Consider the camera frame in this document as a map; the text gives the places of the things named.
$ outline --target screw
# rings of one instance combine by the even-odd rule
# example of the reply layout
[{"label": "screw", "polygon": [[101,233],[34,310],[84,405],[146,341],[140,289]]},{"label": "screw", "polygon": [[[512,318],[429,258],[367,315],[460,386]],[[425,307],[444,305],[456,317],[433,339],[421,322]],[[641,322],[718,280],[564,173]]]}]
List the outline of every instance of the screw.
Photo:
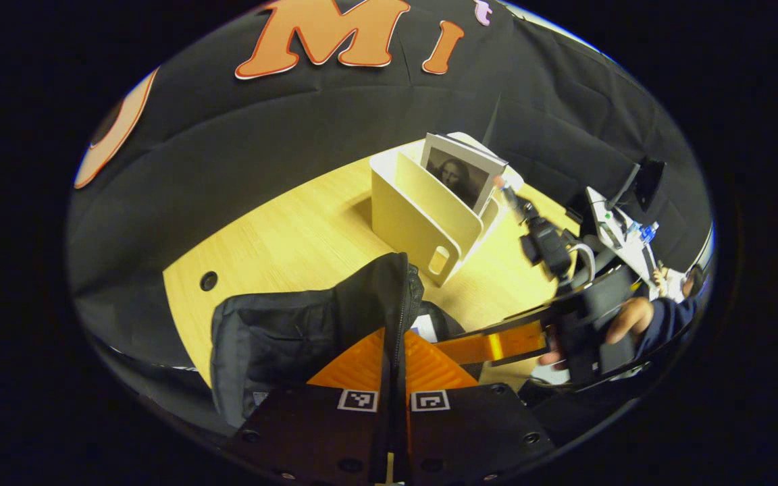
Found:
[{"label": "screw", "polygon": [[260,440],[260,434],[256,433],[255,431],[244,431],[244,434],[242,434],[242,440],[248,443],[255,443]]}]

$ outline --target wooden table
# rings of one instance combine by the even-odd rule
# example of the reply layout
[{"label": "wooden table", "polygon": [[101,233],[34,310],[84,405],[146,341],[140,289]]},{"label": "wooden table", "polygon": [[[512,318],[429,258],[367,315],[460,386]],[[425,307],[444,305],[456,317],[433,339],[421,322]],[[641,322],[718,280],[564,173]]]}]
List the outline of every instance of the wooden table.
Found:
[{"label": "wooden table", "polygon": [[[371,231],[371,169],[368,158],[312,179],[222,228],[164,270],[167,301],[176,329],[206,384],[214,309],[229,296],[321,290],[335,286],[380,255],[395,252]],[[525,185],[544,218],[577,234],[564,207]],[[507,212],[458,273],[438,287],[420,271],[424,299],[475,330],[553,298],[542,265],[532,267],[521,251],[525,228]],[[208,271],[218,274],[209,292],[200,287]],[[515,389],[535,359],[486,367],[482,383],[504,381]]]}]

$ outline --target person's hand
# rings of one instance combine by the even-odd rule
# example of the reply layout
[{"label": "person's hand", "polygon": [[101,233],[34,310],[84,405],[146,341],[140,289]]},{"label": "person's hand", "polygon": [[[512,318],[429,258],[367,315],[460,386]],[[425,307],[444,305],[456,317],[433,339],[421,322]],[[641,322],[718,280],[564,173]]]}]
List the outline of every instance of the person's hand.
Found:
[{"label": "person's hand", "polygon": [[[627,333],[631,333],[633,341],[638,344],[644,332],[648,330],[652,320],[654,320],[654,305],[645,298],[630,298],[621,304],[620,313],[611,321],[611,326],[608,327],[608,334],[605,335],[605,342],[614,344],[623,339],[623,336]],[[556,370],[566,369],[565,357],[560,348],[560,342],[557,339],[552,339],[552,342],[555,350],[540,356],[540,366],[553,364]]]},{"label": "person's hand", "polygon": [[667,296],[668,295],[668,286],[666,285],[665,277],[662,275],[661,271],[657,269],[654,269],[654,282],[656,283],[656,288],[660,290],[660,296]]}]

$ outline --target cardboard handle hole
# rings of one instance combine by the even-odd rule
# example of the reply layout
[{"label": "cardboard handle hole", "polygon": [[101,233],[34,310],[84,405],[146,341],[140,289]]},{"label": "cardboard handle hole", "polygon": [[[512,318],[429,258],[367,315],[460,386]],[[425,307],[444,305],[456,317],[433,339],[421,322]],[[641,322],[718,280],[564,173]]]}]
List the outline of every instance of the cardboard handle hole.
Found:
[{"label": "cardboard handle hole", "polygon": [[434,254],[432,255],[432,261],[428,264],[428,271],[435,275],[440,275],[444,270],[446,262],[448,261],[448,250],[442,246],[436,247]]}]

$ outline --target mona lisa picture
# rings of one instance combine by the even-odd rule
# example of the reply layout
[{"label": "mona lisa picture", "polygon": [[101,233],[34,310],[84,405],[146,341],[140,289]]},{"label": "mona lisa picture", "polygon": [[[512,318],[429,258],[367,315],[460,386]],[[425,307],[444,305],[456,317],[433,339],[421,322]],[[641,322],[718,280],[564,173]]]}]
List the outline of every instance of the mona lisa picture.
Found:
[{"label": "mona lisa picture", "polygon": [[471,211],[479,215],[494,190],[494,178],[506,162],[463,142],[429,133],[422,165]]}]

